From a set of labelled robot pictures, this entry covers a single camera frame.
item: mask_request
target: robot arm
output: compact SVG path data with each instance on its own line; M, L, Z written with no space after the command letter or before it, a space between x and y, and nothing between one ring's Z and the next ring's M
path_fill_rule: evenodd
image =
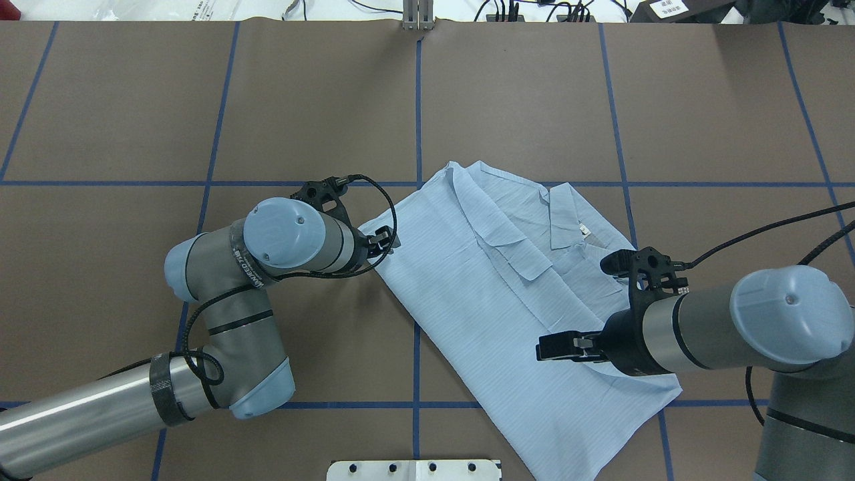
M761 365L775 371L756 481L843 481L855 472L855 321L840 288L806 265L687 291L655 249L600 264L628 277L630 308L602 331L542 336L538 360L610 361L629 376Z
M397 245L393 229L366 236L351 225L339 196L356 179L376 186L360 175L308 182L290 199L264 200L245 219L174 247L164 266L167 282L181 299L207 308L209 344L161 353L0 413L0 481L31 477L218 407L248 419L288 401L291 367L264 289L289 276L353 276L367 271L358 270L366 259L380 262Z

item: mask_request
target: light blue shirt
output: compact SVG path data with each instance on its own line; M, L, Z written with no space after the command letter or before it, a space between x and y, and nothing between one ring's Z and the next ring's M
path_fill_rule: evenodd
M451 162L396 211L401 247L378 272L537 479L594 479L680 394L673 375L536 360L540 336L629 307L599 260L632 246L569 184Z

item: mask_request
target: white paper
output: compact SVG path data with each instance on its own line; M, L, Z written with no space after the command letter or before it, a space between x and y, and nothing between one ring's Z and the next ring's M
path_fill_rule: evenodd
M650 8L659 18L668 18L689 11L683 0L661 0L651 3Z

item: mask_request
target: label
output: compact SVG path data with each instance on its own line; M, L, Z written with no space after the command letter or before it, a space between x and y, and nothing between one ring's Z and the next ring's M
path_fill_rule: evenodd
M585 224L579 223L579 230L582 231L582 239L587 239L591 235L591 229L585 227Z
M650 8L659 18L668 18L689 11L683 0L662 0L651 3Z
M208 21L214 14L214 5L216 0L199 0L196 5L196 11L193 12L191 21Z
M252 269L249 261L244 258L244 255L240 253L238 249L232 247L232 255L235 260L238 261L238 265L244 271L247 277L250 278L250 282L252 282L252 286L256 289L264 288L264 280L261 276L258 275L255 269Z

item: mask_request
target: brown table surface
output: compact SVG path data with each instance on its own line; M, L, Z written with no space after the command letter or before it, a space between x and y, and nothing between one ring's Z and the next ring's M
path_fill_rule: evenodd
M450 160L483 160L568 181L633 242L684 260L855 199L853 27L4 22L0 45L0 407L172 349L167 250L301 181L360 172L402 199ZM358 223L384 209L368 188L345 202ZM792 264L850 217L743 242L692 287ZM853 263L840 242L816 266L853 296ZM331 460L414 457L531 478L378 276L270 295L292 402L37 480L320 480ZM755 379L764 400L771 376ZM743 371L680 380L598 480L750 477L761 430Z

